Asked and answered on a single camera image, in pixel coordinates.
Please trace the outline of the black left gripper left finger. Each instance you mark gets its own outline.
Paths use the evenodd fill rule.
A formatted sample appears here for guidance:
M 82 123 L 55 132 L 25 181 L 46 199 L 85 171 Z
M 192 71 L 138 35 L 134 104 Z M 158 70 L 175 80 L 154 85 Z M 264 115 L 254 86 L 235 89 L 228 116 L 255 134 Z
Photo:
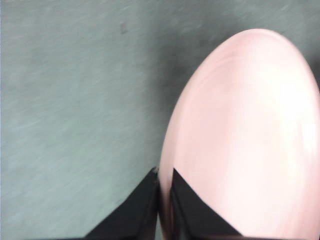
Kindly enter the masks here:
M 158 219 L 158 169 L 152 168 L 129 196 L 80 240 L 153 240 Z

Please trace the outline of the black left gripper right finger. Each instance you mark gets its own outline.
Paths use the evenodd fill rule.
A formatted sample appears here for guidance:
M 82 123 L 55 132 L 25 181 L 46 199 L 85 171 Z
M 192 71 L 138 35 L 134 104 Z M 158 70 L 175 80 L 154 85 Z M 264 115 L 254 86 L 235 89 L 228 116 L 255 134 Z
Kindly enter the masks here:
M 244 236 L 211 209 L 174 169 L 170 190 L 174 240 L 243 240 Z

